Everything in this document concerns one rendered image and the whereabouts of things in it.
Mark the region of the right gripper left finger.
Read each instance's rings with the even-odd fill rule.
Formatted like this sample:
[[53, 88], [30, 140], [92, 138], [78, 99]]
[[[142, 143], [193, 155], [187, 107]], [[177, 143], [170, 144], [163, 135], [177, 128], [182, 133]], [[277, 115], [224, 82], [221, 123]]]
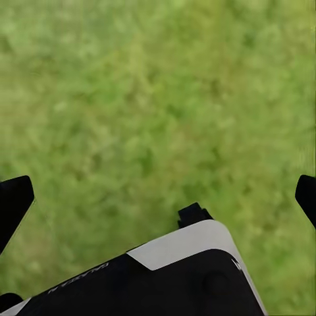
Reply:
[[0, 253], [34, 201], [28, 175], [0, 182]]

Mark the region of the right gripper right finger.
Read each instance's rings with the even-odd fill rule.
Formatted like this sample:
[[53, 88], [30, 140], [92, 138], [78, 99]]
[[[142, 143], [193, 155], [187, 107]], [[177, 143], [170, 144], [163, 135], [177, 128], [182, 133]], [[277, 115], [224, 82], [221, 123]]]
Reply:
[[316, 178], [301, 175], [296, 187], [295, 199], [316, 228]]

